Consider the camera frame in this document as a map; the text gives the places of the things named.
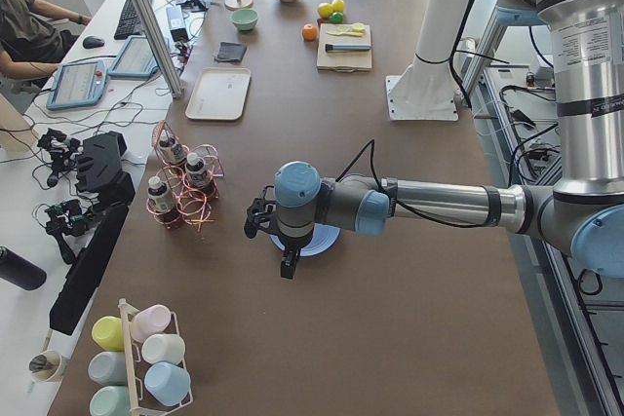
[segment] white tray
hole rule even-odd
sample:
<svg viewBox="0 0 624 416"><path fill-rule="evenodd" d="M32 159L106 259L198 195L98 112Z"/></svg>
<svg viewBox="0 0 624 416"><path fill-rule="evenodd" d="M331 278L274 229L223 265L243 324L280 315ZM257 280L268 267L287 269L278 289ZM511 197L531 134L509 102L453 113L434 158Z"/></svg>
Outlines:
<svg viewBox="0 0 624 416"><path fill-rule="evenodd" d="M247 68L205 68L186 106L194 120L235 121L243 115L252 73Z"/></svg>

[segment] person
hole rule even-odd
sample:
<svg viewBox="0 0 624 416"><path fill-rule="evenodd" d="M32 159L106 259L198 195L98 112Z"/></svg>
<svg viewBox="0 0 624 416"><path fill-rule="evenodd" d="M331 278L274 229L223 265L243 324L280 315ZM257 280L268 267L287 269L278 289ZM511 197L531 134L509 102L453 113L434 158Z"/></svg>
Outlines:
<svg viewBox="0 0 624 416"><path fill-rule="evenodd" d="M78 24L91 21L45 0L0 0L0 74L45 83L75 42L69 30L58 31L38 15Z"/></svg>

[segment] tablet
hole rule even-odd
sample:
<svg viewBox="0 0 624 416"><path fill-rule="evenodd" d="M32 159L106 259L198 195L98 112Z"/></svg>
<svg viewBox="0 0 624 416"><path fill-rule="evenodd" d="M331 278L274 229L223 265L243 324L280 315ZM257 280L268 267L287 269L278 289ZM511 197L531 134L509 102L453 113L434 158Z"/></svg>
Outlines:
<svg viewBox="0 0 624 416"><path fill-rule="evenodd" d="M62 64L54 75L48 109L92 106L104 93L106 65L102 60Z"/></svg>
<svg viewBox="0 0 624 416"><path fill-rule="evenodd" d="M129 36L108 70L113 78L146 79L158 69L145 36Z"/></svg>

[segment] computer mouse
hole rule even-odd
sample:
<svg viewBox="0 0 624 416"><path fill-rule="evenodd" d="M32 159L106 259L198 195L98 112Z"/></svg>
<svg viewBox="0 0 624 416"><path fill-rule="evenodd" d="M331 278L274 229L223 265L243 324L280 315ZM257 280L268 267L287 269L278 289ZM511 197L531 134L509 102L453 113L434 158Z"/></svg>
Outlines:
<svg viewBox="0 0 624 416"><path fill-rule="evenodd" d="M85 49L101 48L104 45L104 40L97 36L87 36L82 40L82 47Z"/></svg>

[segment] mug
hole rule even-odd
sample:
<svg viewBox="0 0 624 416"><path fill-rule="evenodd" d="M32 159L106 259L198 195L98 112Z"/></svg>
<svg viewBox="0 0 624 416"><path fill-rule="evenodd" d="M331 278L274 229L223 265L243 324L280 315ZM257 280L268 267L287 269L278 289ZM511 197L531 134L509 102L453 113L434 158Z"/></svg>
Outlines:
<svg viewBox="0 0 624 416"><path fill-rule="evenodd" d="M148 337L141 347L141 354L150 364L161 360L179 364L184 358L186 345L179 335L156 333Z"/></svg>
<svg viewBox="0 0 624 416"><path fill-rule="evenodd" d="M163 331L172 321L172 312L167 306L156 304L140 311L130 322L130 335L139 343L148 336Z"/></svg>
<svg viewBox="0 0 624 416"><path fill-rule="evenodd" d="M124 333L118 317L105 316L96 321L91 336L105 351L124 351Z"/></svg>
<svg viewBox="0 0 624 416"><path fill-rule="evenodd" d="M170 362L156 362L145 373L147 391L165 406L180 404L191 390L191 377L186 369Z"/></svg>
<svg viewBox="0 0 624 416"><path fill-rule="evenodd" d="M102 351L89 362L89 378L94 382L106 385L126 385L126 357L123 353Z"/></svg>
<svg viewBox="0 0 624 416"><path fill-rule="evenodd" d="M30 361L30 378L33 382L58 382L68 364L69 358L58 351L44 351Z"/></svg>
<svg viewBox="0 0 624 416"><path fill-rule="evenodd" d="M89 403L91 416L128 416L130 393L125 386L107 386L99 389Z"/></svg>

